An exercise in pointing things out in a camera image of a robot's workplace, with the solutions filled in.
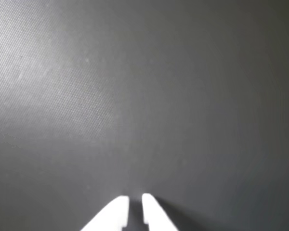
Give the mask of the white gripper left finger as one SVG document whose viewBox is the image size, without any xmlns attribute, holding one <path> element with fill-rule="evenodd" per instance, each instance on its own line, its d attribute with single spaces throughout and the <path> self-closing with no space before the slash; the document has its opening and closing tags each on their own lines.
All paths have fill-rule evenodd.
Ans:
<svg viewBox="0 0 289 231">
<path fill-rule="evenodd" d="M 122 231 L 127 227 L 130 200 L 121 195 L 104 206 L 81 231 Z"/>
</svg>

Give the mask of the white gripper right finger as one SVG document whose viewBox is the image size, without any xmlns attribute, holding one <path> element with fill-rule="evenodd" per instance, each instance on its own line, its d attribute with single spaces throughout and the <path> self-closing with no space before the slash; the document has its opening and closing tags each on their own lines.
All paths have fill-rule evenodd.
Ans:
<svg viewBox="0 0 289 231">
<path fill-rule="evenodd" d="M 149 231 L 178 231 L 165 210 L 150 193 L 142 195 L 144 224 Z"/>
</svg>

